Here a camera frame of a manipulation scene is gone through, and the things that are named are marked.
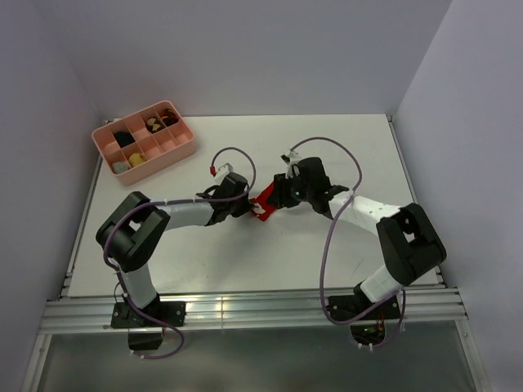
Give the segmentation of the red Santa sock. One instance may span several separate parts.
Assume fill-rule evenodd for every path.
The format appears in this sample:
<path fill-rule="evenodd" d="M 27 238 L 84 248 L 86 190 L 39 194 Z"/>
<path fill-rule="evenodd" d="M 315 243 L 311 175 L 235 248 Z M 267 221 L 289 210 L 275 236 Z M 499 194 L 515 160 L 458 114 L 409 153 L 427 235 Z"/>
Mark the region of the red Santa sock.
<path fill-rule="evenodd" d="M 260 221 L 266 221 L 276 211 L 276 207 L 268 202 L 273 190 L 274 183 L 271 182 L 257 197 L 250 200 L 251 213 Z"/>

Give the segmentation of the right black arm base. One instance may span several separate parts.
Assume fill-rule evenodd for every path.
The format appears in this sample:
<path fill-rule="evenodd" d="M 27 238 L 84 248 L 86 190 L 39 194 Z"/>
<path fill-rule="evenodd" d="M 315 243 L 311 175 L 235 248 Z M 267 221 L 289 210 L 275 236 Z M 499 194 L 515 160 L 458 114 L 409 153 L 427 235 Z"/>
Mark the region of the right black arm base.
<path fill-rule="evenodd" d="M 349 321 L 364 313 L 372 304 L 362 294 L 329 296 L 327 311 L 337 323 Z M 350 337 L 359 350 L 375 350 L 383 346 L 404 327 L 406 311 L 405 293 L 401 299 L 395 294 L 349 324 Z"/>

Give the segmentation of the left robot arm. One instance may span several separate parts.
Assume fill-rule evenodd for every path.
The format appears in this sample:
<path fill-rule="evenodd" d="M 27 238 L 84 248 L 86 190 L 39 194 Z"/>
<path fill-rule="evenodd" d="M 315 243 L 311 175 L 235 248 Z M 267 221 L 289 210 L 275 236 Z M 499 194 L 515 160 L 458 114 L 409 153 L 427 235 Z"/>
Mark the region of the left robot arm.
<path fill-rule="evenodd" d="M 96 232 L 106 264 L 132 301 L 130 317 L 141 326 L 158 319 L 159 294 L 148 261 L 165 231 L 216 225 L 249 210 L 248 181 L 236 172 L 225 174 L 191 200 L 153 203 L 139 191 L 130 193 Z"/>

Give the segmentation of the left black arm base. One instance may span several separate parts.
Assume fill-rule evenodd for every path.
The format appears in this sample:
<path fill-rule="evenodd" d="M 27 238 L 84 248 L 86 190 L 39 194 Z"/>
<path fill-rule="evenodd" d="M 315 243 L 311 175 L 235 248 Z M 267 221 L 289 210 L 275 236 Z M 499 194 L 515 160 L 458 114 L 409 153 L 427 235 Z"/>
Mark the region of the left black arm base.
<path fill-rule="evenodd" d="M 185 316 L 184 301 L 153 301 L 142 310 L 122 301 L 114 305 L 110 328 L 127 330 L 127 346 L 132 354 L 144 359 L 165 359 L 177 354 L 185 343 L 179 330 L 184 325 Z M 179 336 L 177 347 L 166 354 L 153 354 L 163 344 L 167 330 Z"/>

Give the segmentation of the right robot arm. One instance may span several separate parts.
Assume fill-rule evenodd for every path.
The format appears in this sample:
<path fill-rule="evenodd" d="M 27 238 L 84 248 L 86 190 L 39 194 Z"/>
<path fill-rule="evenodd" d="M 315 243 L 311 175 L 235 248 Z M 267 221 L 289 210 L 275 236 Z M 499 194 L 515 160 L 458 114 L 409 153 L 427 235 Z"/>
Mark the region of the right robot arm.
<path fill-rule="evenodd" d="M 302 158 L 289 152 L 282 159 L 287 171 L 274 176 L 269 205 L 282 209 L 308 203 L 321 216 L 358 226 L 379 240 L 383 265 L 356 286 L 353 302 L 360 317 L 372 318 L 384 298 L 446 259 L 445 246 L 420 205 L 385 204 L 332 185 L 318 157 Z"/>

